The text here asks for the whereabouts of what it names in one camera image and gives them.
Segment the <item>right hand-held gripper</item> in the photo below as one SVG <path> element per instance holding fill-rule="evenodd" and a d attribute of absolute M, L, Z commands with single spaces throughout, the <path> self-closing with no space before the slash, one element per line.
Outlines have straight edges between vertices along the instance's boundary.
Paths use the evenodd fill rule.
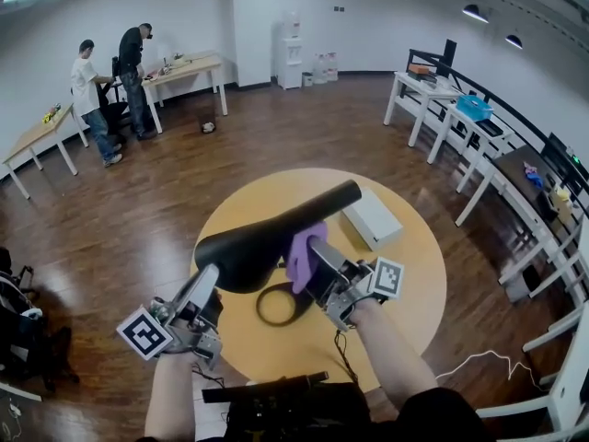
<path fill-rule="evenodd" d="M 356 304 L 372 298 L 382 304 L 397 299 L 405 267 L 383 257 L 374 262 L 350 262 L 324 239 L 313 237 L 308 247 L 318 261 L 311 280 L 317 288 L 317 304 L 341 331 L 352 327 L 350 316 Z"/>

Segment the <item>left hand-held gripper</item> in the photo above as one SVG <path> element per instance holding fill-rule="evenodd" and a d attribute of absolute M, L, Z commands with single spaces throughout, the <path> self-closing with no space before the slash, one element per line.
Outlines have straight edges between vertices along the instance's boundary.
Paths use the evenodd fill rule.
<path fill-rule="evenodd" d="M 173 303 L 155 297 L 124 320 L 117 333 L 145 361 L 195 354 L 214 367 L 223 349 L 217 327 L 224 307 L 214 289 L 219 276 L 215 264 L 207 265 L 188 279 Z"/>

